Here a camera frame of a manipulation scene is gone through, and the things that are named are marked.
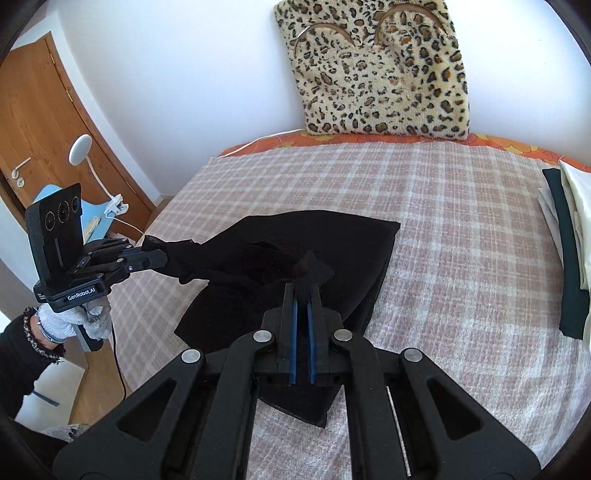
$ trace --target plaid blanket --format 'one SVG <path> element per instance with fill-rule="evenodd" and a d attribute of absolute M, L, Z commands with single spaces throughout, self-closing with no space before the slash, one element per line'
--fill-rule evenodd
<path fill-rule="evenodd" d="M 149 233 L 204 242 L 247 215 L 327 209 L 402 224 L 366 337 L 423 350 L 545 465 L 591 400 L 589 354 L 558 331 L 562 270 L 537 201 L 540 161 L 452 142 L 280 148 L 212 159 Z M 205 286 L 154 272 L 113 288 L 133 389 L 186 346 Z M 350 478 L 344 394 L 326 429 L 259 402 L 249 478 Z"/>

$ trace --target orange floral sheet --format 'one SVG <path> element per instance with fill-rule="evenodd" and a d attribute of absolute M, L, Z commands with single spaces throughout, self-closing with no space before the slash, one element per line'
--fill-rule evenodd
<path fill-rule="evenodd" d="M 574 160 L 573 158 L 559 155 L 550 150 L 544 150 L 533 145 L 527 145 L 515 140 L 508 140 L 501 137 L 493 137 L 491 135 L 469 134 L 466 140 L 441 140 L 424 137 L 412 137 L 406 135 L 361 135 L 361 134 L 341 134 L 341 135 L 309 135 L 306 131 L 295 132 L 285 135 L 276 135 L 274 137 L 257 140 L 252 145 L 228 155 L 229 157 L 239 157 L 240 155 L 248 155 L 251 153 L 260 153 L 273 148 L 289 148 L 289 147 L 311 147 L 313 145 L 329 145 L 341 143 L 366 143 L 366 142 L 387 142 L 387 143 L 419 143 L 419 142 L 447 142 L 454 141 L 469 147 L 491 147 L 498 150 L 506 150 L 507 152 L 520 155 L 527 158 L 535 158 L 542 160 L 549 165 L 558 165 L 558 161 L 562 160 L 571 164 L 579 170 L 591 172 L 591 166 Z M 225 155 L 232 152 L 241 145 L 228 148 L 220 155 Z"/>

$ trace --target leopard print fabric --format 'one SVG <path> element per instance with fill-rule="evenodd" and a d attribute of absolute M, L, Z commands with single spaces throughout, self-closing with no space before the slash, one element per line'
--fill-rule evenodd
<path fill-rule="evenodd" d="M 467 138 L 466 73 L 442 0 L 286 0 L 275 16 L 310 134 Z"/>

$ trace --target gloved hand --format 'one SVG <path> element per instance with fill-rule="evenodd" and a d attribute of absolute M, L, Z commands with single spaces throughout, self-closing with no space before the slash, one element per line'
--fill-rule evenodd
<path fill-rule="evenodd" d="M 76 336 L 72 325 L 82 325 L 94 340 L 106 339 L 111 334 L 111 305 L 107 297 L 90 301 L 62 313 L 55 313 L 44 303 L 39 307 L 37 318 L 41 333 L 53 343 L 63 343 Z"/>
<path fill-rule="evenodd" d="M 101 297 L 85 303 L 88 320 L 82 325 L 88 336 L 94 340 L 107 339 L 111 334 L 111 304 L 107 297 Z"/>

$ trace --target folded clothes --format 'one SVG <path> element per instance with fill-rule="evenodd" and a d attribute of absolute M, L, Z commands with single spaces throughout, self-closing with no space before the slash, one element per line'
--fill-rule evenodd
<path fill-rule="evenodd" d="M 542 213 L 552 235 L 552 240 L 558 251 L 560 262 L 564 266 L 564 260 L 562 258 L 562 243 L 560 242 L 560 229 L 558 228 L 558 216 L 556 215 L 556 208 L 554 207 L 554 199 L 552 198 L 552 192 L 550 189 L 538 189 L 538 202 L 542 207 Z"/>
<path fill-rule="evenodd" d="M 564 195 L 560 180 L 560 170 L 547 168 L 542 170 L 552 193 L 560 243 L 563 251 L 564 281 L 560 313 L 560 331 L 572 338 L 583 339 L 585 321 L 589 314 L 589 292 L 580 288 L 579 259 L 577 242 L 569 205 Z"/>
<path fill-rule="evenodd" d="M 314 210 L 246 217 L 201 245 L 147 236 L 144 248 L 159 248 L 168 255 L 167 265 L 156 269 L 159 273 L 181 283 L 209 280 L 175 330 L 186 344 L 209 353 L 259 329 L 263 314 L 281 306 L 285 284 L 292 281 L 320 285 L 322 305 L 339 312 L 345 328 L 363 334 L 399 228 L 396 222 Z M 298 384 L 261 385 L 259 398 L 300 420 L 325 426 L 339 387 L 309 383 L 307 351 L 307 338 L 299 335 Z"/>
<path fill-rule="evenodd" d="M 579 258 L 583 258 L 583 270 L 587 284 L 589 284 L 589 278 L 591 278 L 591 173 L 574 168 L 562 161 L 560 162 L 560 172 L 571 214 L 574 211 L 577 212 L 582 247 L 579 250 Z M 591 312 L 585 321 L 583 343 L 591 349 Z"/>
<path fill-rule="evenodd" d="M 587 271 L 584 267 L 584 248 L 583 248 L 583 227 L 581 225 L 581 220 L 579 216 L 579 208 L 577 207 L 577 203 L 574 199 L 573 189 L 570 185 L 570 182 L 566 176 L 566 172 L 570 169 L 575 171 L 580 171 L 574 167 L 571 167 L 565 162 L 560 162 L 560 181 L 562 183 L 562 188 L 564 190 L 564 196 L 566 197 L 566 202 L 569 205 L 569 212 L 570 212 L 570 220 L 574 227 L 574 240 L 577 244 L 577 259 L 579 262 L 579 271 L 581 275 L 580 285 L 582 290 L 588 290 L 589 284 L 587 282 Z"/>

